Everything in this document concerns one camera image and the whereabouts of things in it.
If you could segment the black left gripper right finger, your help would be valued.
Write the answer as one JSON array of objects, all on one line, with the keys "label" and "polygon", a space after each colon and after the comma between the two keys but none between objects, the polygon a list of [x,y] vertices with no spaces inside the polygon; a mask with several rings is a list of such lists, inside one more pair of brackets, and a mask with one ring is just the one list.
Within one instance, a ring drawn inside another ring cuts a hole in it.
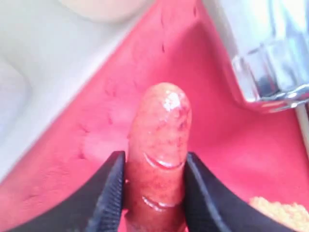
[{"label": "black left gripper right finger", "polygon": [[184,167],[185,220],[190,232],[290,232],[230,191],[193,152]]}]

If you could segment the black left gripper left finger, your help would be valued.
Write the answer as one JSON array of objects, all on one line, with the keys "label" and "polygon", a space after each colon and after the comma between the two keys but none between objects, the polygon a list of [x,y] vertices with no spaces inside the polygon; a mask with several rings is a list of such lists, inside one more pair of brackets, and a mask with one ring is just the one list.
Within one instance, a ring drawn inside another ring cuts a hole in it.
[{"label": "black left gripper left finger", "polygon": [[116,232],[123,209],[125,152],[114,151],[66,200],[13,232]]}]

